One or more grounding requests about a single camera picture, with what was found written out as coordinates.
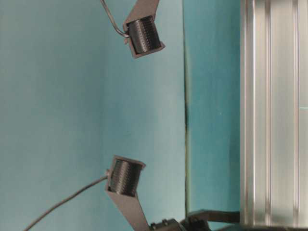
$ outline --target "wire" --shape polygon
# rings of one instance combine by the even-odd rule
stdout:
[[[110,19],[110,22],[111,22],[112,26],[114,27],[114,29],[116,30],[116,32],[117,32],[119,35],[121,35],[121,36],[123,36],[123,37],[125,37],[125,38],[129,38],[129,35],[128,35],[128,34],[125,34],[124,32],[122,32],[122,31],[117,27],[116,22],[115,22],[115,19],[112,17],[112,15],[111,15],[111,13],[110,13],[110,11],[109,11],[109,9],[108,9],[108,6],[107,6],[105,0],[100,0],[100,1],[101,1],[101,3],[102,3],[103,7],[105,8],[106,13],[107,13],[107,15],[108,15],[108,17],[109,17],[109,19]]]
[[[98,180],[92,182],[91,184],[88,184],[87,186],[81,188],[77,192],[75,192],[73,195],[65,198],[64,200],[60,201],[59,203],[55,204],[53,207],[48,209],[46,212],[44,212],[41,216],[39,216],[37,219],[35,219],[30,225],[27,226],[27,228],[24,229],[24,231],[30,230],[33,226],[35,226],[40,220],[42,220],[44,217],[46,217],[49,213],[51,213],[53,210],[55,210],[57,207],[60,207],[61,205],[65,204],[66,202],[72,200],[74,197],[78,196],[81,194],[83,191],[87,190],[88,188],[102,182],[103,180],[106,180],[108,177],[104,176],[99,178]]]

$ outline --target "black cylinder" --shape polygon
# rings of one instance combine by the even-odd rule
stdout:
[[[124,160],[116,160],[109,190],[127,196],[135,196],[142,165]]]
[[[146,53],[161,47],[152,16],[129,23],[128,33],[137,54]]]

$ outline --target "coil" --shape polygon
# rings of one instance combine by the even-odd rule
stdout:
[[[146,53],[161,47],[152,16],[129,23],[128,33],[137,54]]]
[[[122,195],[135,196],[142,165],[116,160],[109,190]]]

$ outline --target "black cable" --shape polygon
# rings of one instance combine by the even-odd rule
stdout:
[[[81,188],[80,190],[78,190],[76,193],[74,193],[73,195],[65,198],[64,200],[60,201],[59,203],[55,204],[53,207],[51,207],[50,209],[48,209],[46,212],[44,212],[41,216],[39,216],[37,219],[35,219],[30,225],[27,226],[27,228],[24,229],[24,231],[28,231],[30,230],[33,226],[35,226],[40,220],[42,220],[44,217],[46,217],[49,213],[51,213],[53,210],[55,210],[57,207],[60,207],[61,205],[65,204],[66,202],[72,200],[74,197],[78,196],[79,194],[81,194],[83,191],[87,190],[88,188],[102,182],[103,180],[106,180],[108,177],[104,176],[99,178],[98,180],[92,182],[91,184],[88,184],[87,186]]]

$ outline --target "teal wall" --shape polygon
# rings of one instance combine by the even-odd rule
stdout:
[[[240,1],[184,0],[184,24],[188,210],[239,210]]]
[[[121,24],[134,0],[108,3]],[[0,230],[22,230],[114,154],[147,164],[149,222],[184,217],[181,3],[161,1],[156,25],[167,47],[133,60],[98,0],[0,0]],[[131,230],[103,188],[33,230]]]

